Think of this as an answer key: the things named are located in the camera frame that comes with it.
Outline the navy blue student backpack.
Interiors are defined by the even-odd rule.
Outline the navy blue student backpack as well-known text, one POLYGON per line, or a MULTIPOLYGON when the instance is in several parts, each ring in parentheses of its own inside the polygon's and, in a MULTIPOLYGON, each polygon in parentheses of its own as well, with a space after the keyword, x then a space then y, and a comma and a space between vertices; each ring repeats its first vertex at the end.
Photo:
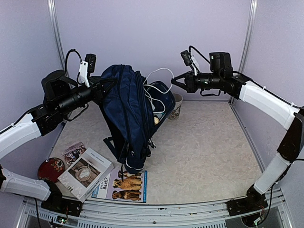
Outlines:
POLYGON ((111 133, 104 143, 130 174, 136 174, 143 170, 146 158, 155 148, 152 136, 175 107, 173 93, 162 81, 148 84, 129 65, 112 65, 101 78, 117 81, 99 106, 111 133), (162 102, 165 111, 155 114, 153 101, 162 102), (160 119, 157 125, 154 116, 160 119))

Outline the white USB charger block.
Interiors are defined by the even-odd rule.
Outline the white USB charger block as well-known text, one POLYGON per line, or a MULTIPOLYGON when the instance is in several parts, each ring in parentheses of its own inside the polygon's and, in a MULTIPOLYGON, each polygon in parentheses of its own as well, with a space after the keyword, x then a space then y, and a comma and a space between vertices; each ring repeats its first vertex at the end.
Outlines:
POLYGON ((155 114, 161 114, 165 111, 165 107, 162 102, 153 101, 152 102, 152 111, 155 114))

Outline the beige highlighter marker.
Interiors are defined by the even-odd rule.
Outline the beige highlighter marker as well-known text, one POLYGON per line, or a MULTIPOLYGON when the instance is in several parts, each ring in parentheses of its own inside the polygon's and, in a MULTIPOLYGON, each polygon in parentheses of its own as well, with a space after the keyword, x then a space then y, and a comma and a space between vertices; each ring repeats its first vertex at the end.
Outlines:
POLYGON ((157 125, 159 124, 160 119, 157 116, 154 116, 154 124, 157 125))

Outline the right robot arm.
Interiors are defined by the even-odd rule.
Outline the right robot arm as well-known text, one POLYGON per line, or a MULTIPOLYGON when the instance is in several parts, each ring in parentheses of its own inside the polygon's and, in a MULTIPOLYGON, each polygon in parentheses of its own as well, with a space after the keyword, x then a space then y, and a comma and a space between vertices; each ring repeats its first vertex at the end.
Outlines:
POLYGON ((207 62, 209 73, 202 73, 194 56, 189 51, 181 52, 181 57, 191 71, 177 76, 171 83, 184 89, 187 93, 197 90, 217 89, 231 97, 250 104, 272 117, 285 130, 277 154, 256 182, 247 190, 246 197, 236 204, 248 211, 262 205, 265 193, 281 180, 304 147, 304 109, 290 103, 253 79, 233 70, 230 54, 227 52, 211 52, 207 62))

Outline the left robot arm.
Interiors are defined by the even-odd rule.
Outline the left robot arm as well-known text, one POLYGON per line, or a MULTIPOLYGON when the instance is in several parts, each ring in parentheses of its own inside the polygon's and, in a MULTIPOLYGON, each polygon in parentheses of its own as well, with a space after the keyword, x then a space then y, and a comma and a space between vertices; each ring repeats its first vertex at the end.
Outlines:
MULTIPOLYGON (((45 136, 80 107, 87 109, 88 103, 101 104, 116 79, 91 76, 88 85, 78 85, 66 77, 64 70, 56 70, 42 79, 43 103, 26 111, 15 123, 0 132, 0 156, 3 158, 25 143, 45 136)), ((67 202, 57 185, 48 180, 34 180, 15 174, 3 167, 0 169, 0 190, 28 196, 42 201, 45 209, 62 211, 67 202)))

